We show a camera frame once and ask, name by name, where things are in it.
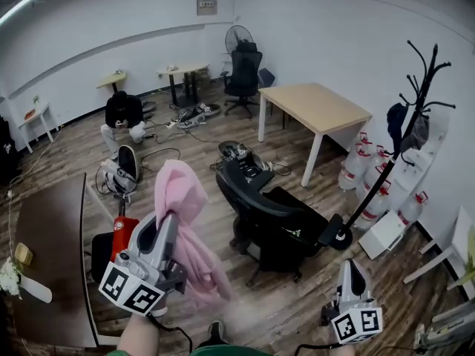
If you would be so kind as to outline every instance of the standing fan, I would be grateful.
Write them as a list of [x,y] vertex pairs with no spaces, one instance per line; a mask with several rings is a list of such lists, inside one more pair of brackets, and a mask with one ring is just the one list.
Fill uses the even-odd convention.
[[228,54],[231,55],[239,45],[245,45],[246,43],[254,41],[252,40],[251,33],[245,27],[235,25],[228,30],[228,33],[226,33],[225,42],[226,50],[228,51]]

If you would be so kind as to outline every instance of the person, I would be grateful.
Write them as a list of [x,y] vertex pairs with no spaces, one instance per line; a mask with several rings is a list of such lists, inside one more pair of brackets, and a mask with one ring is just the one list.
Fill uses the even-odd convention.
[[[220,320],[213,322],[208,330],[208,340],[201,343],[192,353],[192,356],[269,356],[257,349],[234,346],[224,339],[225,327]],[[117,350],[108,356],[158,356],[160,340],[159,329],[146,317],[132,314],[120,337]],[[330,356],[355,356],[353,346],[342,346],[331,349]]]
[[116,131],[128,128],[132,140],[139,144],[145,133],[142,102],[135,96],[127,95],[125,91],[117,91],[105,106],[105,124],[101,134],[112,152],[112,159],[117,158],[119,144],[116,141]]

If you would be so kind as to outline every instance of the chair base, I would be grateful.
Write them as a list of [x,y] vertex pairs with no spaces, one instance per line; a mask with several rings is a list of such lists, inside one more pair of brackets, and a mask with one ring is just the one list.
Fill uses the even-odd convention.
[[243,107],[247,111],[247,117],[249,119],[252,118],[251,111],[248,109],[248,105],[259,105],[258,103],[254,102],[252,97],[248,96],[242,96],[239,99],[227,99],[224,102],[224,105],[227,105],[227,103],[234,103],[233,106],[228,108],[225,112],[224,115],[228,116],[229,112],[234,110],[236,107]]

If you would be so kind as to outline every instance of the black hoodie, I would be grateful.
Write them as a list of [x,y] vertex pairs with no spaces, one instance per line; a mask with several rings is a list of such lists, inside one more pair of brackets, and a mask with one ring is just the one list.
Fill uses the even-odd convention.
[[127,120],[127,128],[132,128],[143,121],[142,102],[125,91],[117,91],[105,106],[105,124],[116,127],[116,121]]

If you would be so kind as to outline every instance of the electrical panel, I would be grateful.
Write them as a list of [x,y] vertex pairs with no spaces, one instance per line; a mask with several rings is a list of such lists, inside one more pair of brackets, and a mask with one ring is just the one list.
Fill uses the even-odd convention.
[[217,14],[217,0],[196,0],[198,16],[212,16]]

